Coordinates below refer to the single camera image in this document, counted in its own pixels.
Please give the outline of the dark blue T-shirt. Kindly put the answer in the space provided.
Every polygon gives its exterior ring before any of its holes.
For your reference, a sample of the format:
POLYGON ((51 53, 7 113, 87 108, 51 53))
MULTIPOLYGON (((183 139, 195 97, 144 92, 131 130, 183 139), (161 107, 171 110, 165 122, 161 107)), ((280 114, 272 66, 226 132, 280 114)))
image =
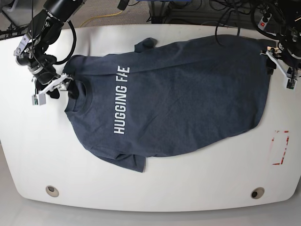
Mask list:
POLYGON ((207 36, 133 52, 73 56, 63 72, 79 90, 65 113, 91 154, 143 172, 146 158, 191 153, 261 121, 269 90, 268 46, 207 36))

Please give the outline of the white power strip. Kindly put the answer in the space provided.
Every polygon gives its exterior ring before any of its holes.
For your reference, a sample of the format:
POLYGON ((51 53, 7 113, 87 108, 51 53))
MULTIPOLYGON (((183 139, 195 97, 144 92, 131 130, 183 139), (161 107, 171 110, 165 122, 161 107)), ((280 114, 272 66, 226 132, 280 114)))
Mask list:
POLYGON ((260 22, 258 23, 258 28, 264 31, 270 19, 271 19, 271 13, 263 14, 260 22))

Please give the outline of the red tape rectangle marking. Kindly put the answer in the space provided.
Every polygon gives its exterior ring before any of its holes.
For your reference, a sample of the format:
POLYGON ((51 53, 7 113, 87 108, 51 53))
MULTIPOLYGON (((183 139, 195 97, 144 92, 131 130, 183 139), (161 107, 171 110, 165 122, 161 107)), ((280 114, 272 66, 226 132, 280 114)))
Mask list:
POLYGON ((271 165, 282 165, 284 162, 287 146, 290 138, 290 131, 288 130, 275 130, 271 145, 269 161, 271 165))

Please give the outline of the left table grommet hole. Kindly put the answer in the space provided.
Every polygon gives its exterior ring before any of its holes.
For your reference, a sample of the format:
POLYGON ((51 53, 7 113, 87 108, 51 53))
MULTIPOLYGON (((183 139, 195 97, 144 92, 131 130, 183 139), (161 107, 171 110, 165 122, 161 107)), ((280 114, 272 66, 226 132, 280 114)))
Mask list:
POLYGON ((46 193, 49 196, 55 197, 55 198, 59 196, 59 191, 53 186, 47 186, 46 187, 46 193))

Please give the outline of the table grommet hole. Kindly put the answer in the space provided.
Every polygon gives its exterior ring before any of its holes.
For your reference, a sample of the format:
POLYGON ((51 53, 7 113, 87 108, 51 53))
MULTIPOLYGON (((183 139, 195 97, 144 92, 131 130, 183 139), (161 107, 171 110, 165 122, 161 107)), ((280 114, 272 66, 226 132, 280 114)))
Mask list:
POLYGON ((46 193, 49 196, 55 197, 55 198, 59 196, 59 191, 53 186, 47 186, 46 187, 46 193))
POLYGON ((265 193, 265 189, 263 187, 258 187, 251 192, 252 199, 260 199, 265 193))

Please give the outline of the right table grommet hole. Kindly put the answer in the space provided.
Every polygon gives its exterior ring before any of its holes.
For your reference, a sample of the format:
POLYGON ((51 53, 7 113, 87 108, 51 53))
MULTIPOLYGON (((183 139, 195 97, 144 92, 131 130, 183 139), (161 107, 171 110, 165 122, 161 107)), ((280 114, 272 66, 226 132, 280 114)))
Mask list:
POLYGON ((265 193, 265 189, 263 187, 258 187, 251 192, 252 199, 260 199, 265 193))

